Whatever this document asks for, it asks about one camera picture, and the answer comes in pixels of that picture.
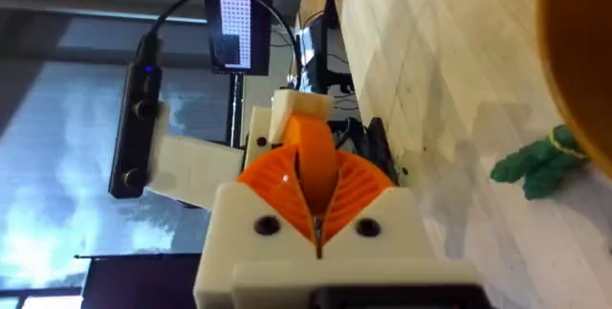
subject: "cable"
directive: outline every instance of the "cable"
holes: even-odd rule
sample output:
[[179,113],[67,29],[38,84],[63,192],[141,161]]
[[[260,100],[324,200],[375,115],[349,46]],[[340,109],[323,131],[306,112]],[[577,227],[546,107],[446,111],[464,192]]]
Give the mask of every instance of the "cable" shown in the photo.
[[325,11],[317,11],[315,13],[313,13],[312,15],[310,15],[310,17],[306,18],[306,21],[304,23],[301,23],[301,28],[306,28],[308,27],[308,23],[310,21],[312,21],[313,19],[317,18],[319,15],[322,15]]
[[346,64],[346,65],[348,65],[348,61],[346,61],[346,60],[342,59],[342,58],[341,58],[339,55],[328,54],[327,56],[334,57],[334,58],[336,58],[337,60],[339,60],[339,61],[343,62],[343,63],[344,63],[344,64]]
[[291,43],[290,43],[289,41],[287,41],[287,39],[285,38],[285,35],[283,35],[283,34],[282,34],[281,32],[279,32],[279,31],[274,31],[274,30],[273,30],[273,32],[274,32],[274,33],[277,33],[277,34],[278,34],[278,36],[280,36],[280,38],[282,38],[282,39],[283,39],[283,41],[285,41],[285,44],[284,44],[284,45],[274,45],[274,44],[271,44],[271,45],[270,45],[270,47],[287,47],[287,46],[291,46]]
[[339,99],[336,101],[336,103],[343,103],[343,102],[357,103],[354,99]]
[[348,140],[348,132],[350,130],[351,130],[351,120],[347,119],[346,129],[344,130],[344,133],[342,133],[342,135],[338,139],[338,142],[336,143],[336,149],[339,149],[344,143],[346,143],[346,141]]
[[338,110],[343,110],[343,111],[354,111],[354,110],[358,110],[360,109],[359,107],[353,107],[353,108],[344,108],[344,107],[334,107],[334,109],[338,109]]
[[336,95],[336,96],[334,96],[334,98],[336,98],[336,99],[344,99],[344,98],[352,97],[353,95],[355,95],[355,93],[350,93],[350,94],[346,94],[346,95]]
[[[144,36],[144,38],[141,41],[141,45],[139,45],[139,49],[137,50],[137,54],[139,56],[147,56],[147,55],[151,56],[152,54],[155,54],[155,55],[157,54],[158,46],[159,46],[159,39],[157,37],[157,33],[160,30],[160,27],[165,22],[165,20],[168,18],[168,16],[170,16],[170,14],[172,14],[175,10],[180,8],[184,3],[188,1],[190,0],[178,0],[176,3],[172,4],[170,8],[168,8],[168,10],[166,10],[164,13],[162,13],[157,18],[157,20],[155,21],[155,24],[153,24],[153,26],[151,27],[151,30]],[[291,28],[289,27],[287,22],[283,20],[283,18],[280,15],[280,12],[278,12],[278,10],[274,8],[274,6],[270,5],[268,2],[265,2],[264,0],[253,0],[253,1],[257,2],[262,7],[266,8],[270,12],[270,14],[274,16],[274,18],[276,18],[276,20],[278,20],[278,22],[283,26],[283,28],[287,32],[287,35],[293,35]],[[295,69],[296,69],[294,89],[299,90],[299,87],[301,86],[301,82],[302,82],[302,64],[300,61],[301,56],[299,54],[299,47],[297,45],[297,42],[295,41],[295,37],[291,37],[291,44],[294,49]]]

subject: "monitor screen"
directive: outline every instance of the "monitor screen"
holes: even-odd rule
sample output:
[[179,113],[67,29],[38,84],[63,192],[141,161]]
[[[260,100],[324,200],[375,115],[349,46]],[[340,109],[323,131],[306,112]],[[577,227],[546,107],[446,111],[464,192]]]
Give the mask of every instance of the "monitor screen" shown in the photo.
[[253,0],[205,0],[212,71],[267,76],[271,15]]

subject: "orange radial fins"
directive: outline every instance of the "orange radial fins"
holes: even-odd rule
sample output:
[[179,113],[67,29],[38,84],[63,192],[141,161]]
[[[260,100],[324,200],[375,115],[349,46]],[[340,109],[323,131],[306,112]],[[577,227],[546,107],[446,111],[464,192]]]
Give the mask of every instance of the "orange radial fins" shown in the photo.
[[321,233],[321,245],[370,205],[385,189],[393,187],[389,178],[360,156],[337,151],[339,180]]
[[[393,187],[362,157],[336,151],[325,121],[298,114],[289,117],[283,146],[256,159],[238,182],[319,247]],[[323,218],[320,233],[315,232],[314,217]]]
[[247,184],[304,237],[316,243],[313,217],[295,174],[297,146],[282,146],[259,156],[238,182]]

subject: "wooden table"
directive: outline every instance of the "wooden table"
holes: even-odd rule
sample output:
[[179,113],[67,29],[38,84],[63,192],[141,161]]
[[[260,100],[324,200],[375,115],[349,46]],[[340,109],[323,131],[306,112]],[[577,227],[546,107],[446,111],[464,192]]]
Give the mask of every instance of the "wooden table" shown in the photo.
[[468,258],[500,308],[612,306],[611,183],[579,171],[528,202],[494,163],[561,122],[536,0],[336,0],[364,121],[382,117],[441,257]]

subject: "green toy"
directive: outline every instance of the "green toy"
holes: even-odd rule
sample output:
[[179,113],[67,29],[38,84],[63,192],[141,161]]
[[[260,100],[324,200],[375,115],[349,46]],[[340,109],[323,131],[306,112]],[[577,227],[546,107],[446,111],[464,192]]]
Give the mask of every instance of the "green toy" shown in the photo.
[[570,129],[559,125],[546,138],[497,162],[491,178],[512,184],[525,177],[525,198],[546,198],[553,194],[568,170],[583,166],[586,160]]

